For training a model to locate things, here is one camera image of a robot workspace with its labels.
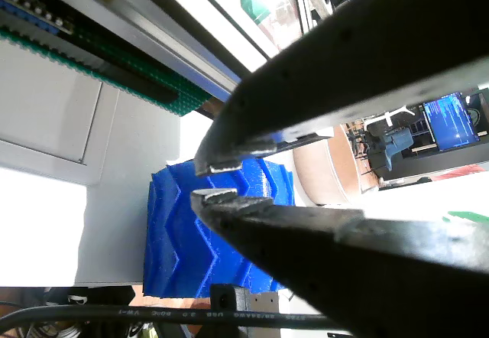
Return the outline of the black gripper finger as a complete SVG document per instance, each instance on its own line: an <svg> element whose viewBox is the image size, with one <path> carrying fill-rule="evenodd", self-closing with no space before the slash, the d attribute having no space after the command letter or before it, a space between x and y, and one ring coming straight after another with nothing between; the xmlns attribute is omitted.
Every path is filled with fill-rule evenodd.
<svg viewBox="0 0 489 338"><path fill-rule="evenodd" d="M357 337L486 337L488 228L192 192L195 214Z"/></svg>
<svg viewBox="0 0 489 338"><path fill-rule="evenodd" d="M196 173L487 80L488 0L350 0L239 83Z"/></svg>

